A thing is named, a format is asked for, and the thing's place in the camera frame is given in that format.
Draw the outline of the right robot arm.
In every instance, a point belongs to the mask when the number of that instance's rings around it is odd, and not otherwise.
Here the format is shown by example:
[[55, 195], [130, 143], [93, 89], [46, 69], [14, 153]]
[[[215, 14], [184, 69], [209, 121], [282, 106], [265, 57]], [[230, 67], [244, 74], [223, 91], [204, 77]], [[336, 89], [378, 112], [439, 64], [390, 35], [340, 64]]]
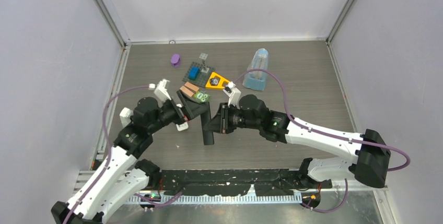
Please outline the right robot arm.
[[349, 133], [313, 125], [270, 110], [254, 95], [242, 97], [237, 106], [221, 103], [217, 114], [204, 125], [205, 130], [219, 134], [230, 134], [237, 128], [256, 129], [271, 142], [304, 145], [335, 155], [303, 160], [298, 181], [304, 187], [341, 179], [355, 179], [373, 188], [386, 184], [391, 152], [377, 131]]

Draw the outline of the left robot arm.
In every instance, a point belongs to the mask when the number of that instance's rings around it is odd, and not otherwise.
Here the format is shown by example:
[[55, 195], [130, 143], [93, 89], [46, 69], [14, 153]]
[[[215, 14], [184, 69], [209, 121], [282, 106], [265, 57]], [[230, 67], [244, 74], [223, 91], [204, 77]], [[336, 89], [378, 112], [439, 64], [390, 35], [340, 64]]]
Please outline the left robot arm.
[[153, 143], [153, 134], [171, 123], [186, 123], [210, 112], [208, 102], [196, 102], [182, 91], [177, 95], [180, 107], [172, 99], [162, 104], [153, 97], [138, 101], [130, 122], [111, 143], [99, 168], [68, 201], [53, 205], [51, 214], [56, 223], [107, 223], [135, 193], [159, 185], [160, 168], [140, 158]]

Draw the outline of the white remote control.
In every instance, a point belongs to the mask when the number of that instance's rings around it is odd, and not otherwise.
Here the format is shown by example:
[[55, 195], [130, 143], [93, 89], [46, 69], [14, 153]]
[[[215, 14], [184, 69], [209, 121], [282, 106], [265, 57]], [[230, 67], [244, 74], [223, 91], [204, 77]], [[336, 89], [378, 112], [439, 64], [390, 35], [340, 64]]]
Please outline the white remote control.
[[185, 131], [189, 128], [188, 122], [184, 122], [182, 124], [176, 124], [177, 131]]

